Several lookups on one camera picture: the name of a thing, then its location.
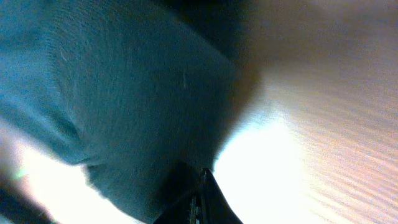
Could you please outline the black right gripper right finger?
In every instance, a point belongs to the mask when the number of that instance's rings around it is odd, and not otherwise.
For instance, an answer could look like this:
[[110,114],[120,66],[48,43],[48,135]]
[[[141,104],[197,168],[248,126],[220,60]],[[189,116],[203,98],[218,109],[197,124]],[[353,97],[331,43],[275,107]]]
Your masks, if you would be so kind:
[[205,224],[243,224],[227,203],[211,170],[200,174],[202,219]]

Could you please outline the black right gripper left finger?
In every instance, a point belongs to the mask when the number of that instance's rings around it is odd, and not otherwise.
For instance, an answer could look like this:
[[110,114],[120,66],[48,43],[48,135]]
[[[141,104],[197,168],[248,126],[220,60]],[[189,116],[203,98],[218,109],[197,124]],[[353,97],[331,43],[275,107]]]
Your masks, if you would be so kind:
[[195,218],[192,218],[192,202],[197,193],[199,179],[195,168],[178,161],[160,188],[158,199],[162,203],[162,209],[154,224],[195,223]]

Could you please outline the black t-shirt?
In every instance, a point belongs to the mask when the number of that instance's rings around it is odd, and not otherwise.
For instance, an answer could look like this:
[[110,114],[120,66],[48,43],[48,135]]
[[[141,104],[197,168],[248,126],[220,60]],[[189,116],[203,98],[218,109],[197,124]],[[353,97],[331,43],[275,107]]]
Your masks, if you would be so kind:
[[[238,79],[239,1],[2,1],[1,204],[47,223],[25,196],[27,148],[83,166],[144,223],[182,161],[199,177],[224,139]],[[192,218],[204,223],[200,179]]]

